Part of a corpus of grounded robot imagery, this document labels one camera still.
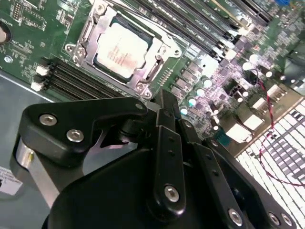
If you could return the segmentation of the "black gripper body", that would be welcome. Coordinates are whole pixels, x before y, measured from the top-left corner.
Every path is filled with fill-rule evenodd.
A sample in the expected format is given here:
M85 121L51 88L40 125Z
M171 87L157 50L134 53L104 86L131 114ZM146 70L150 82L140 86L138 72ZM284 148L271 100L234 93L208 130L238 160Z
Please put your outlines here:
M148 152L133 152L68 185L55 200L46 227L170 229L186 211L186 182L184 190L177 202L153 191Z

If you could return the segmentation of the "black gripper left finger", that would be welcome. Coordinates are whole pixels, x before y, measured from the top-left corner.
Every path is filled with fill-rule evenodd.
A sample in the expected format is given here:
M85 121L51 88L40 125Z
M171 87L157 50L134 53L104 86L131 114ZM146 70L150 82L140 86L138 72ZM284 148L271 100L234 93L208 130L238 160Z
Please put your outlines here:
M18 162L52 208L71 183L133 152L148 152L153 191L177 202L184 190L183 153L169 95L34 104L19 126Z

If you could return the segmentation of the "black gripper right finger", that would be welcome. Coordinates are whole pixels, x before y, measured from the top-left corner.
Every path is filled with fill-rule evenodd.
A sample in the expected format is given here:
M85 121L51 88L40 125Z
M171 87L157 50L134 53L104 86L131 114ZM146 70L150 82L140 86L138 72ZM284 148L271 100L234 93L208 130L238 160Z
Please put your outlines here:
M182 138L186 211L172 229L294 229L296 223L276 200L219 143L201 140L179 112L169 106Z

